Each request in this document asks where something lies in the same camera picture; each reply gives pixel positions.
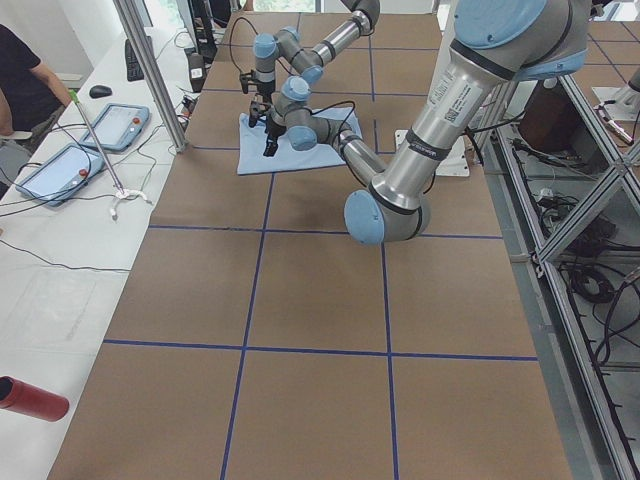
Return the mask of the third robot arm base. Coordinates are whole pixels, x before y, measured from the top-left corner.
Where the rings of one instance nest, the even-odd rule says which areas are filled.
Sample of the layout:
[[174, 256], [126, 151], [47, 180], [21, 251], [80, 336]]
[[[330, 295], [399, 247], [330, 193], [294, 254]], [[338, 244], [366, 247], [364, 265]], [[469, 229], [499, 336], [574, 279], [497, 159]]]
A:
[[639, 70], [622, 87], [593, 87], [592, 91], [614, 120], [632, 121], [639, 113]]

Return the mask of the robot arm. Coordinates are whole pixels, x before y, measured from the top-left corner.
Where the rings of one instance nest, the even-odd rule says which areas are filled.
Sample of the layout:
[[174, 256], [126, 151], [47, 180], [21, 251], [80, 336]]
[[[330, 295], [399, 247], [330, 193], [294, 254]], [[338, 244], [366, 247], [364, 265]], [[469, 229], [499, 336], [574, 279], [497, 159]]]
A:
[[247, 94], [249, 87], [255, 86], [257, 93], [270, 102], [276, 89], [275, 65], [281, 59], [313, 85], [322, 77], [325, 67], [342, 51], [359, 38], [370, 36], [379, 20], [380, 2], [353, 0], [343, 1], [343, 4], [351, 16], [310, 49], [303, 47], [300, 34], [294, 27], [283, 27], [275, 34], [257, 34], [252, 46], [254, 68], [239, 75], [242, 92]]
[[345, 5], [351, 17], [309, 51], [291, 28], [257, 35], [254, 74], [260, 84], [272, 85], [277, 60], [285, 59], [294, 69], [266, 112], [265, 153], [274, 155], [281, 135], [298, 151], [331, 146], [364, 186], [347, 198], [344, 220], [349, 234], [367, 245], [408, 240], [424, 231], [430, 218], [425, 185], [487, 96], [505, 82], [579, 70], [593, 15], [590, 1], [459, 2], [450, 61], [393, 159], [385, 163], [346, 121], [317, 117], [307, 105], [310, 86], [324, 67], [352, 42], [372, 34], [379, 19], [376, 1]]

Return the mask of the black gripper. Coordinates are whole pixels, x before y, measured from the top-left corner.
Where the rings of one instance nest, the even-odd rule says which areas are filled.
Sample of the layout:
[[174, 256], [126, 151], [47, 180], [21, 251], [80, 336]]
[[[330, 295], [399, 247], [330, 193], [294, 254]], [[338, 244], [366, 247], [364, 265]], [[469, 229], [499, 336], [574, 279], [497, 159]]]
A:
[[278, 139], [285, 134], [285, 127], [273, 119], [268, 119], [266, 122], [266, 134], [267, 142], [263, 155], [265, 157], [272, 157], [278, 150]]
[[275, 92], [275, 82], [256, 82], [257, 93], [262, 96], [264, 100], [271, 100], [272, 95]]

